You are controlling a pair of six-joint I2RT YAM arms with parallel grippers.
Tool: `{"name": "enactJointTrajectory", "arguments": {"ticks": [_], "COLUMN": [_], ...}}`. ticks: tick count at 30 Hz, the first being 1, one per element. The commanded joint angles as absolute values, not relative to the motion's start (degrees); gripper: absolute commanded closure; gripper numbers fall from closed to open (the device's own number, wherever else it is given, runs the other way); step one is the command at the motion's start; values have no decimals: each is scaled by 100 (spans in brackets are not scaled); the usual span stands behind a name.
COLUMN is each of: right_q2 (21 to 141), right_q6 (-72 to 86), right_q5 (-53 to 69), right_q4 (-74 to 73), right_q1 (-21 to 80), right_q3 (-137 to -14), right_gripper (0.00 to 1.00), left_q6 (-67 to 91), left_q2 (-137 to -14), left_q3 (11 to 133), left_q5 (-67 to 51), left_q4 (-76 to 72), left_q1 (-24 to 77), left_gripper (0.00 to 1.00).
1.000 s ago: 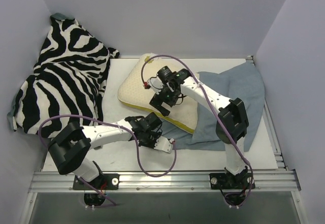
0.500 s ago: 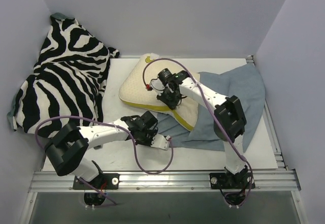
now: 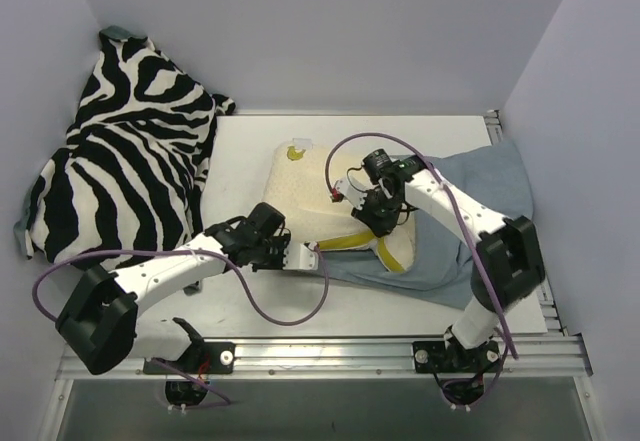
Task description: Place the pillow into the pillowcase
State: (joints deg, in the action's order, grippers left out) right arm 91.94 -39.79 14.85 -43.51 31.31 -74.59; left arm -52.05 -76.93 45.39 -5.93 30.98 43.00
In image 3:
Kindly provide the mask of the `cream pillow with yellow edge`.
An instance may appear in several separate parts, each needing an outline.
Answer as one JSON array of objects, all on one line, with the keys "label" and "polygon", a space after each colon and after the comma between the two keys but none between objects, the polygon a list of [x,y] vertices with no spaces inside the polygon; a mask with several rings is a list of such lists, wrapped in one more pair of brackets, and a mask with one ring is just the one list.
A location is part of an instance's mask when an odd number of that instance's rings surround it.
[{"label": "cream pillow with yellow edge", "polygon": [[356,272],[408,271],[416,257],[415,217],[403,214],[391,234],[374,236],[351,216],[348,201],[330,200],[324,177],[328,154],[327,147],[308,139],[281,143],[273,153],[263,200],[284,214],[295,241],[317,242],[331,265]]}]

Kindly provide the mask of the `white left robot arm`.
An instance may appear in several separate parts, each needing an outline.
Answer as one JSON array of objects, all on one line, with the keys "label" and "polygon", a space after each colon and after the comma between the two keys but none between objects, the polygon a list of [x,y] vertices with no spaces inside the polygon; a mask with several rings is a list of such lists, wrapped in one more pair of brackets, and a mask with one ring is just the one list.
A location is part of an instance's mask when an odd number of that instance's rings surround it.
[{"label": "white left robot arm", "polygon": [[285,216],[258,203],[248,216],[214,224],[174,251],[150,254],[138,265],[83,273],[55,322],[58,333],[93,375],[131,352],[138,318],[153,305],[207,277],[254,264],[281,269],[290,236]]}]

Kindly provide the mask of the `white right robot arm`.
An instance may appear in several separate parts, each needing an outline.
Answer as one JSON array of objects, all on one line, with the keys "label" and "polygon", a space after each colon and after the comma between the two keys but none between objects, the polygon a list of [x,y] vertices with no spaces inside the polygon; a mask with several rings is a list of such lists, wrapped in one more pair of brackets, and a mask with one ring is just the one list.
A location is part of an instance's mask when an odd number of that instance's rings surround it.
[{"label": "white right robot arm", "polygon": [[443,346],[446,363],[465,370],[479,358],[479,347],[496,332],[515,348],[507,313],[546,279],[537,231],[531,219],[515,219],[475,200],[447,180],[420,155],[392,160],[378,149],[360,166],[370,183],[344,176],[332,195],[345,198],[352,216],[374,235],[390,234],[404,207],[423,212],[465,244],[473,260],[472,297],[449,328]]}]

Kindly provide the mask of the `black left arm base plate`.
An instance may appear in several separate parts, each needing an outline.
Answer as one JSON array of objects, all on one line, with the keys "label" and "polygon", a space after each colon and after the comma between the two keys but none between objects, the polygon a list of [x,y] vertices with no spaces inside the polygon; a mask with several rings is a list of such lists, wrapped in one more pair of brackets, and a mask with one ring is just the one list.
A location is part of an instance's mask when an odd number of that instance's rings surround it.
[{"label": "black left arm base plate", "polygon": [[233,372],[235,351],[230,341],[203,341],[189,346],[176,361],[161,362],[189,375],[227,375]]}]

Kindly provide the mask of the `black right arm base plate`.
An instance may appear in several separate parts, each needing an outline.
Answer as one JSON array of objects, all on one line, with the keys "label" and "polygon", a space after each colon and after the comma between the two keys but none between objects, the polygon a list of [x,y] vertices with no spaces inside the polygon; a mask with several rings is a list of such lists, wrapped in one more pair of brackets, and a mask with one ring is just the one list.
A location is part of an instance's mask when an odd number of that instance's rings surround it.
[{"label": "black right arm base plate", "polygon": [[470,350],[457,341],[415,341],[412,343],[414,369],[427,374],[478,374],[495,372],[501,354],[496,341],[488,341]]}]

